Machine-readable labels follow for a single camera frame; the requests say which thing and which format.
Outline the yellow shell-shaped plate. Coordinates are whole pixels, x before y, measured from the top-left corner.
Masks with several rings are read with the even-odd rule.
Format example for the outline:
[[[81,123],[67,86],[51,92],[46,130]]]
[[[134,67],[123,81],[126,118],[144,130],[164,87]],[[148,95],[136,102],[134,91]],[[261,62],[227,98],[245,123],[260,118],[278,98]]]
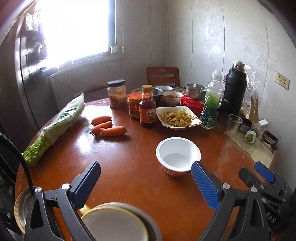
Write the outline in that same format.
[[[16,219],[16,223],[17,223],[19,229],[21,230],[22,235],[24,235],[25,234],[25,229],[23,229],[21,227],[20,220],[19,220],[19,215],[17,213],[17,211],[18,211],[18,202],[19,202],[19,200],[17,198],[16,201],[15,201],[15,205],[14,205],[14,216],[15,216],[15,219]]]

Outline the shallow steel pan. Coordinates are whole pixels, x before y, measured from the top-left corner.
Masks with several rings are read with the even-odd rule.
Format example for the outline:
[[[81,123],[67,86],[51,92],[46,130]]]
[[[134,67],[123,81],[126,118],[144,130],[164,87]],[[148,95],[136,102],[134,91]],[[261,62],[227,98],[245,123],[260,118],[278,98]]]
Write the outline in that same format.
[[[26,219],[28,210],[31,203],[31,193],[29,188],[26,188],[19,196],[18,196],[18,215],[20,220],[20,225],[23,229],[26,226]]]

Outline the yellow enamel bowl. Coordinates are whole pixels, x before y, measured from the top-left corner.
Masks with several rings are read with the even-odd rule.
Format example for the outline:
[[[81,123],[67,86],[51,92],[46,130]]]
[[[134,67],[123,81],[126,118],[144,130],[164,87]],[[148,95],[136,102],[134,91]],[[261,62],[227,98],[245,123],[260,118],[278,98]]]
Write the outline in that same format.
[[[132,212],[116,206],[79,209],[82,221],[96,240],[148,240],[144,223]]]

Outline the red white paper bowl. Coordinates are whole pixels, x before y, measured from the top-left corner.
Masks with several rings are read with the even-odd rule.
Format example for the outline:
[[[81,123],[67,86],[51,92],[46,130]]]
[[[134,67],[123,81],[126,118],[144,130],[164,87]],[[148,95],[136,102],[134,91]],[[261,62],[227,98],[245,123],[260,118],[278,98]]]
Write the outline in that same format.
[[[194,162],[201,161],[202,155],[198,146],[191,140],[171,137],[157,145],[156,157],[167,175],[180,177],[191,170]]]

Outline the large stainless steel bowl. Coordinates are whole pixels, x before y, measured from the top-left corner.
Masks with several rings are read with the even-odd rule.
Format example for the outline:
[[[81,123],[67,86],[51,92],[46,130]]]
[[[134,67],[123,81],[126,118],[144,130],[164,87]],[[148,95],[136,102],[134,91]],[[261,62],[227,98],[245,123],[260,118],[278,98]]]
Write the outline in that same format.
[[[161,231],[160,231],[157,223],[153,220],[153,218],[151,216],[149,216],[142,209],[140,209],[136,206],[133,206],[133,205],[130,205],[127,203],[121,203],[121,202],[103,203],[103,204],[95,206],[95,208],[100,207],[100,206],[115,206],[115,207],[120,207],[120,208],[124,208],[128,211],[131,211],[138,218],[140,218],[141,221],[144,223],[145,227],[147,228],[147,232],[149,234],[149,240],[163,241],[163,237],[162,237]]]

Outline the green fruit in net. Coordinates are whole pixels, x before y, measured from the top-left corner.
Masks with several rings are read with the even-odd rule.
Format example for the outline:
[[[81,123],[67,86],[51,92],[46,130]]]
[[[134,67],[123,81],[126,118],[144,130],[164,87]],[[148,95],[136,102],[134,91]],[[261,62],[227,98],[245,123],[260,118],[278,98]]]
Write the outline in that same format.
[[[249,130],[246,132],[244,139],[248,144],[253,144],[257,138],[257,134],[255,131]]]

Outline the white charger plug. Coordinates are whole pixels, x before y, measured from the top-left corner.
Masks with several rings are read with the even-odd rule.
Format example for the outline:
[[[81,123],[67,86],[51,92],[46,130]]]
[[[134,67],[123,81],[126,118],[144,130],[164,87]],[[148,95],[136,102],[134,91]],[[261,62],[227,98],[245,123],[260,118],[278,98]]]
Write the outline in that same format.
[[[259,120],[258,123],[260,124],[260,126],[262,128],[267,128],[270,121],[267,121],[266,119],[263,119],[263,120]]]

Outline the small metal cup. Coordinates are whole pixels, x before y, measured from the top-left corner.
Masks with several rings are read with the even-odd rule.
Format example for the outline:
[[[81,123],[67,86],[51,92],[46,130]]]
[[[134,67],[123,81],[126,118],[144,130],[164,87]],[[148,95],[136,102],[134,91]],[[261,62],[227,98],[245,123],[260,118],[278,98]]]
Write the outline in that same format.
[[[241,118],[242,123],[239,126],[239,131],[243,134],[246,134],[252,127],[252,122],[247,118]]]

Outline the wooden rabbit ornament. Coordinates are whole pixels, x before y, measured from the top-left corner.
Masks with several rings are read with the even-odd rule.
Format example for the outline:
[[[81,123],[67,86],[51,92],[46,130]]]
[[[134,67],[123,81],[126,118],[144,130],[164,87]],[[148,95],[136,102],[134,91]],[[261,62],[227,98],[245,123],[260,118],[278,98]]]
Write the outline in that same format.
[[[258,123],[258,98],[254,99],[253,96],[251,96],[251,109],[249,113],[249,120],[252,123]]]

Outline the clear plastic cup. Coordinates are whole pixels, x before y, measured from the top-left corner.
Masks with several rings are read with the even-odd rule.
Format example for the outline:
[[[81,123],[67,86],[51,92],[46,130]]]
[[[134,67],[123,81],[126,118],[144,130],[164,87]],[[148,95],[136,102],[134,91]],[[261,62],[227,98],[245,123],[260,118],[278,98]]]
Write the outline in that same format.
[[[239,116],[235,114],[229,114],[226,126],[226,133],[229,133],[231,135],[236,134],[241,124],[242,119]]]

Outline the round wooden table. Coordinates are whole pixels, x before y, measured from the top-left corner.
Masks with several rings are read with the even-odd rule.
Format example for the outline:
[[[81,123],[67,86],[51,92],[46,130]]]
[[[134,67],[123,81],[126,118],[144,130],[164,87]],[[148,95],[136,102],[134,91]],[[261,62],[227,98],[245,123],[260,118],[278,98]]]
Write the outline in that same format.
[[[93,125],[83,124],[99,116],[110,116],[111,128],[124,126],[126,134],[93,135]],[[234,188],[245,189],[238,172],[243,167],[253,170],[254,161],[225,134],[222,126],[177,131],[157,121],[151,128],[144,128],[129,117],[127,108],[110,108],[108,99],[86,104],[75,125],[30,168],[33,184],[44,190],[57,189],[70,183],[92,161],[98,161],[101,175],[87,200],[89,207],[107,202],[128,203],[154,219],[163,240],[197,240],[214,210],[208,208],[190,173],[173,178],[162,170],[156,147],[169,137],[194,142],[210,173]]]

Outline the green drink bottle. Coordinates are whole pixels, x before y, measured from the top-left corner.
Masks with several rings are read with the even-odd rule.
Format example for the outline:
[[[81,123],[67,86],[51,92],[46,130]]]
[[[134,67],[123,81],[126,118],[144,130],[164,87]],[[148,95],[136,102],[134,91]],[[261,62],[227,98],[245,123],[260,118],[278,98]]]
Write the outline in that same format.
[[[221,80],[221,71],[215,70],[211,81],[207,84],[204,108],[201,113],[201,126],[205,129],[212,129],[217,121],[218,107],[224,92]]]

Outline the red tissue box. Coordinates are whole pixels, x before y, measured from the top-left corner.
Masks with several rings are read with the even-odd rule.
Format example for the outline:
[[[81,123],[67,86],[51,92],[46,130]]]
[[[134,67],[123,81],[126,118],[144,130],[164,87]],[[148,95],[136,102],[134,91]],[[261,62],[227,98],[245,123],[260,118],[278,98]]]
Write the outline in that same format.
[[[204,108],[204,102],[203,101],[197,101],[197,100],[193,100],[191,99],[191,97],[189,97],[187,94],[184,94],[181,97],[181,102],[180,105],[182,106],[186,106],[189,109],[191,109],[191,111],[197,116],[200,117],[201,113],[203,111]]]

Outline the black thermos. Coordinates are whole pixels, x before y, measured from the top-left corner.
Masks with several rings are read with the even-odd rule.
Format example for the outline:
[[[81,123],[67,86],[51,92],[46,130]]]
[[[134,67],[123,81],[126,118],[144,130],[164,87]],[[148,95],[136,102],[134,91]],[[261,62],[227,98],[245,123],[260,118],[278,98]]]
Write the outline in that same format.
[[[239,114],[246,86],[244,63],[235,61],[226,75],[225,90],[218,114],[218,121],[221,125],[227,126],[229,114]]]

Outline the white dish with food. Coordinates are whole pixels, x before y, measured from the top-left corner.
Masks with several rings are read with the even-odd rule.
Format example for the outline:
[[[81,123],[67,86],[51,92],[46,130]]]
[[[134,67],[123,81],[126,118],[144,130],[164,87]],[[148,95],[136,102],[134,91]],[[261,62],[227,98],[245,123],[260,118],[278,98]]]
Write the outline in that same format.
[[[159,107],[156,114],[164,127],[174,130],[185,130],[201,124],[201,120],[186,106]]]

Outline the small steel bowl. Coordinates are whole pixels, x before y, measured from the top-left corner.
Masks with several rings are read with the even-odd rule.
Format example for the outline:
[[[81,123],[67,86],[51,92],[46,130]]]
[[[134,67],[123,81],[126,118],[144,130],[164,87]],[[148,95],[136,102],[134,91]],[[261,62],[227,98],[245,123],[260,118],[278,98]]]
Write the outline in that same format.
[[[186,94],[193,100],[203,101],[206,95],[206,87],[199,84],[189,83],[186,85]]]

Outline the carrot middle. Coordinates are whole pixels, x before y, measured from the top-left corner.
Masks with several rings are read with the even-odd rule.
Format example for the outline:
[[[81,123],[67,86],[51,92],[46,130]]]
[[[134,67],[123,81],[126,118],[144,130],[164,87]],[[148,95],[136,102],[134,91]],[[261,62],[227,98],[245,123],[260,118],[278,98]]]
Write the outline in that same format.
[[[99,133],[101,132],[101,128],[110,128],[112,126],[112,121],[107,121],[105,123],[101,123],[101,124],[98,124],[96,126],[93,126],[93,128],[91,129],[91,133],[93,135],[99,135]]]

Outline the carrot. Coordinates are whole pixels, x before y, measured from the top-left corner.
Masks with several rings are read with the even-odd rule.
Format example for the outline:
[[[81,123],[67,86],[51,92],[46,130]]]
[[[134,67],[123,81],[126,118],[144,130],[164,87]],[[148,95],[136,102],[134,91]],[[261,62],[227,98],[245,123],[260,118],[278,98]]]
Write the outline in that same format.
[[[98,124],[96,126],[93,126],[93,128],[91,129],[91,133],[93,135],[99,135],[99,133],[101,132],[101,128],[110,128],[112,126],[112,121],[107,121],[105,123],[101,123],[101,124]]]
[[[113,136],[123,136],[126,134],[126,127],[116,126],[112,128],[100,128],[99,136],[100,137],[113,137]]]
[[[108,122],[111,120],[111,117],[110,116],[99,116],[97,118],[94,118],[91,123],[87,123],[85,122],[83,124],[83,126],[89,126],[89,125],[93,125],[93,126],[97,126],[97,125],[100,125],[102,123],[105,123],[105,122]]]

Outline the celery bunch in bag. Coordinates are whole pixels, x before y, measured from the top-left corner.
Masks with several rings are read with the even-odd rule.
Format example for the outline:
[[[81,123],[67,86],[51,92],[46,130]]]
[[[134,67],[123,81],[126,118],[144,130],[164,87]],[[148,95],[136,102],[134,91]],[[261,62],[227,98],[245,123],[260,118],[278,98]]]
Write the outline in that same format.
[[[48,150],[71,126],[73,126],[85,107],[84,94],[70,101],[54,118],[44,127],[37,139],[30,145],[22,156],[29,167],[36,166],[46,150]]]

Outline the carrot near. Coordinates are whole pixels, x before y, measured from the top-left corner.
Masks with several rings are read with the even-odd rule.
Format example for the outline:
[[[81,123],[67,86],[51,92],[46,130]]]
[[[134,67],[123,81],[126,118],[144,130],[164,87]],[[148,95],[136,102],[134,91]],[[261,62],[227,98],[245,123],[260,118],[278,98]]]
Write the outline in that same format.
[[[126,134],[126,127],[116,126],[112,128],[100,128],[99,136],[100,137],[113,137],[113,136],[123,136]]]

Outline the dark refrigerator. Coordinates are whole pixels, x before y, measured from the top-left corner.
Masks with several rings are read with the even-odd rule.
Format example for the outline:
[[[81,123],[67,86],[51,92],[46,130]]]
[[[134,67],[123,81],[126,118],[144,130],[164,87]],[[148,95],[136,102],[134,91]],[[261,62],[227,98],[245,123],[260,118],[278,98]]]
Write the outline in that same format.
[[[49,70],[38,61],[41,35],[22,15],[1,43],[1,132],[20,151],[59,109]]]

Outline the white ceramic bowl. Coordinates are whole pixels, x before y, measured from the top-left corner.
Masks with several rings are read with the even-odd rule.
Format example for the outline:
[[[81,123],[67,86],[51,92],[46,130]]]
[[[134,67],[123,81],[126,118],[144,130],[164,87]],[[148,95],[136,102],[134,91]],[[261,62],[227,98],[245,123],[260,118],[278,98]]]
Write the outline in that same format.
[[[176,91],[165,91],[163,93],[163,100],[168,106],[179,106],[183,94]]]

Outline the carrot far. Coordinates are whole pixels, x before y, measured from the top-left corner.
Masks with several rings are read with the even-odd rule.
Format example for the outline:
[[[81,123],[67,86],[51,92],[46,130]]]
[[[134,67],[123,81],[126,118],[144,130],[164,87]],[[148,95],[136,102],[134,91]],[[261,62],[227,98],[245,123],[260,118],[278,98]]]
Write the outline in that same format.
[[[102,123],[105,123],[105,122],[108,122],[111,120],[111,117],[110,116],[99,116],[97,118],[94,118],[91,123],[87,123],[85,122],[83,124],[83,126],[89,126],[89,125],[93,125],[93,126],[97,126],[97,125],[100,125]]]

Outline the brown sauce bottle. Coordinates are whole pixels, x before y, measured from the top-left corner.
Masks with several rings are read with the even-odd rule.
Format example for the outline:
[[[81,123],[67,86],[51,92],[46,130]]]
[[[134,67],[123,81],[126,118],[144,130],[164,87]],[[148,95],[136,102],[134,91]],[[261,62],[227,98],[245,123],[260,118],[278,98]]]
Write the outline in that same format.
[[[142,100],[139,103],[139,119],[142,126],[148,128],[156,120],[156,102],[152,97],[152,86],[142,86]]]

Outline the steel bowl behind jars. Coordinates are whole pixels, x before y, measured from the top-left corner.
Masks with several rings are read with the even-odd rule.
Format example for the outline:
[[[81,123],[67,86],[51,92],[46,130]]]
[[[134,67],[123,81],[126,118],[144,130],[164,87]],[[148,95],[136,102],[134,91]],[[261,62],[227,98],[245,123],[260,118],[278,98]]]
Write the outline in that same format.
[[[142,88],[136,88],[132,92],[142,92]],[[152,98],[156,103],[159,103],[162,97],[163,91],[160,88],[152,88]]]

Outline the red chili sauce jar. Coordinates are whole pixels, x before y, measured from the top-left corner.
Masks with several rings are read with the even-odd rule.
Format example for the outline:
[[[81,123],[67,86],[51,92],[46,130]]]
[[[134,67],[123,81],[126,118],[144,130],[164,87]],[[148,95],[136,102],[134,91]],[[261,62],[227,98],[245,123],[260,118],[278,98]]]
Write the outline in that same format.
[[[135,118],[139,120],[139,103],[141,101],[141,91],[136,91],[127,95],[128,112],[130,118]]]

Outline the clear jar black lid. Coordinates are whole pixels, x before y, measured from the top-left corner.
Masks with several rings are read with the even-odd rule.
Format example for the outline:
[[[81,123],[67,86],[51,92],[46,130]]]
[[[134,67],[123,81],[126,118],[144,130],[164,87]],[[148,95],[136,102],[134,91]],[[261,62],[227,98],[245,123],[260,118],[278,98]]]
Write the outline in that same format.
[[[111,108],[122,108],[126,106],[126,86],[124,79],[109,80],[107,92]]]

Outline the wall power outlet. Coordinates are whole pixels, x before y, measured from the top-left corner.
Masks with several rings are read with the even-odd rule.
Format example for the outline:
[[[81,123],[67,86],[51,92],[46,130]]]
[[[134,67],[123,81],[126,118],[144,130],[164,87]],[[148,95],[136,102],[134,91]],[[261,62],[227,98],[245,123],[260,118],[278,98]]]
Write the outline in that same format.
[[[276,72],[275,73],[275,79],[274,79],[274,81],[277,84],[281,85],[286,90],[289,90],[290,80],[288,78],[286,78],[284,75],[280,74],[279,72]]]

